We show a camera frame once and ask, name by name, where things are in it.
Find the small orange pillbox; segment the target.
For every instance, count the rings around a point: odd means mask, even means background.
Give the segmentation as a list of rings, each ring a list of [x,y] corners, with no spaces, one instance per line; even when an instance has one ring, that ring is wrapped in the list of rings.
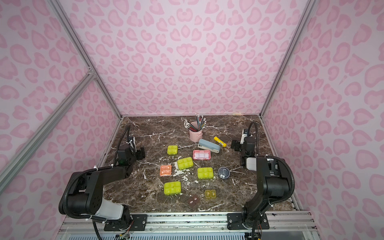
[[[172,165],[162,165],[160,167],[160,176],[166,177],[172,175]]]

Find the green pillbox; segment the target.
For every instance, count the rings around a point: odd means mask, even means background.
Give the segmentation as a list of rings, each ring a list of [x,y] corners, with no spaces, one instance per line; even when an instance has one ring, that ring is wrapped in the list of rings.
[[[168,182],[164,184],[164,194],[166,196],[177,195],[182,191],[181,182]]]
[[[205,179],[213,179],[214,178],[214,171],[213,168],[207,167],[207,168],[198,168],[198,179],[199,180],[205,180]]]
[[[178,154],[178,146],[176,145],[171,145],[171,146],[168,146],[167,148],[167,154],[168,155],[177,155]]]
[[[193,159],[191,157],[183,158],[177,161],[178,169],[185,170],[194,166]]]

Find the pink red rectangular pillbox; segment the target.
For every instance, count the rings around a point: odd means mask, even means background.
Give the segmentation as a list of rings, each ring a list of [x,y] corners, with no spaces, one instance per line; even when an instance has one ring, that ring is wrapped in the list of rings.
[[[193,160],[210,160],[211,151],[209,150],[194,150],[193,151]]]

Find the green pillbox front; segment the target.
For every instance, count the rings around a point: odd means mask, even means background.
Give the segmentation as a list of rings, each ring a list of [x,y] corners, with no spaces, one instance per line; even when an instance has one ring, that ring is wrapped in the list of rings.
[[[182,191],[181,182],[168,182],[164,184],[164,194],[166,196],[177,195]]]

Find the small yellow pillbox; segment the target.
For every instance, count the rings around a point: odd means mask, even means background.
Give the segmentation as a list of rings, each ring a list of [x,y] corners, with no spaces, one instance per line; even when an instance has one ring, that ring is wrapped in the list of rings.
[[[215,199],[217,197],[216,190],[205,190],[206,199]]]

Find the small dark red pillbox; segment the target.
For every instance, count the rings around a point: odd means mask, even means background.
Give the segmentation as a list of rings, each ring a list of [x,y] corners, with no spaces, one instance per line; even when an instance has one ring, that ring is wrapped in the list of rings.
[[[200,198],[199,198],[198,195],[193,195],[193,196],[191,196],[191,197],[188,199],[188,205],[189,205],[191,208],[194,208],[194,207],[197,206],[199,203],[200,203]]]

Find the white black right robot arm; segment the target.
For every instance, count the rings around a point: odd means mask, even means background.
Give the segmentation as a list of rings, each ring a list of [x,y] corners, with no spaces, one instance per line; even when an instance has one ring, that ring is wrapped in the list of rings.
[[[289,199],[295,190],[293,171],[285,160],[276,156],[257,154],[256,140],[250,136],[243,141],[233,140],[231,148],[241,153],[242,167],[255,171],[257,192],[242,209],[239,226],[245,228],[265,227],[266,211],[276,203]]]

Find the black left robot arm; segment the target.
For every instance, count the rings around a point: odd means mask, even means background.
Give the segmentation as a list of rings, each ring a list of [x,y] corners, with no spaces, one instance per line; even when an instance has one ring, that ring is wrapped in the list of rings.
[[[98,222],[130,224],[127,206],[104,199],[104,186],[128,178],[137,160],[146,157],[145,149],[130,145],[118,150],[118,165],[93,168],[71,175],[59,203],[59,212],[73,219],[92,219]]]

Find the yellow glue stick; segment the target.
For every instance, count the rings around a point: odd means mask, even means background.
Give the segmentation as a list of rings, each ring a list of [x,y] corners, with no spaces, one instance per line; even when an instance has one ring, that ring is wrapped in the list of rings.
[[[223,148],[225,148],[227,146],[226,143],[224,143],[221,139],[219,139],[218,137],[214,137],[214,140],[220,145],[222,146]]]

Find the grey blue stapler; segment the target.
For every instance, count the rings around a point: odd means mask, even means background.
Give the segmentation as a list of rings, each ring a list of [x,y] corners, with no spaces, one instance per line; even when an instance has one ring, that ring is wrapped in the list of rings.
[[[199,140],[198,147],[200,149],[203,149],[203,150],[209,150],[209,151],[216,153],[216,154],[218,154],[221,150],[221,147],[219,145],[214,144],[214,143],[209,142],[209,141],[204,140],[204,139]]]

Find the pink pencil cup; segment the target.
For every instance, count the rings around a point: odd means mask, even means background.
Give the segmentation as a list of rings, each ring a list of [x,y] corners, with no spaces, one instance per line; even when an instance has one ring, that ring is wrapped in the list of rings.
[[[189,127],[189,137],[194,143],[198,143],[199,140],[203,138],[203,130],[198,125],[198,122],[191,122],[191,127]]]

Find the pencils in cup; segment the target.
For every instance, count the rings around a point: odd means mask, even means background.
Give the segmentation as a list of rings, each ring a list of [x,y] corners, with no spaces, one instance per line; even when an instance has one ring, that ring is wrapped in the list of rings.
[[[189,122],[187,119],[184,120],[184,127],[192,132],[199,132],[206,127],[206,118],[203,115],[196,114],[196,120]]]

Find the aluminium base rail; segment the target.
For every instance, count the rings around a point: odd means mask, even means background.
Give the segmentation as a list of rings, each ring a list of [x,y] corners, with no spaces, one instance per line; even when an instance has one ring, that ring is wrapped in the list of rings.
[[[129,240],[246,240],[251,227],[240,212],[135,213]],[[262,219],[264,240],[318,240],[317,225],[308,211],[267,211]]]

